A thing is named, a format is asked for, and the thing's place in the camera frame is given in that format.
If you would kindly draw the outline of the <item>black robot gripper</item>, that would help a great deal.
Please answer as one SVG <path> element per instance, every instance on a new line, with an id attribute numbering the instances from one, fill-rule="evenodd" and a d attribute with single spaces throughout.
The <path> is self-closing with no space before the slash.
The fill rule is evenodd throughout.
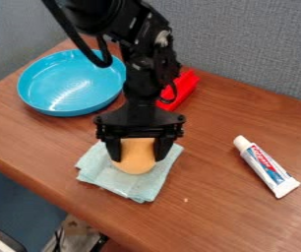
<path id="1" fill-rule="evenodd" d="M 165 158 L 173 139 L 184 134 L 181 114 L 164 110 L 156 105 L 126 102 L 118 109 L 94 118 L 95 136 L 103 141 L 111 161 L 121 160 L 119 139 L 156 138 L 153 143 L 154 160 Z"/>

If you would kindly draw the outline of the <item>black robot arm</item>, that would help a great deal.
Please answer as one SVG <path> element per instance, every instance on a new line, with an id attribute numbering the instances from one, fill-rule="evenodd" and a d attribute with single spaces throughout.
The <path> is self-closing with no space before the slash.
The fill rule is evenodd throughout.
<path id="1" fill-rule="evenodd" d="M 65 0 L 46 7 L 69 38 L 90 62 L 106 68 L 111 56 L 105 39 L 118 44 L 125 66 L 125 104 L 98 115 L 97 138 L 106 145 L 110 159 L 121 161 L 121 141 L 152 138 L 154 160 L 165 158 L 182 135 L 185 117 L 157 107 L 164 87 L 180 75 L 181 64 L 173 49 L 169 22 L 144 0 Z"/>

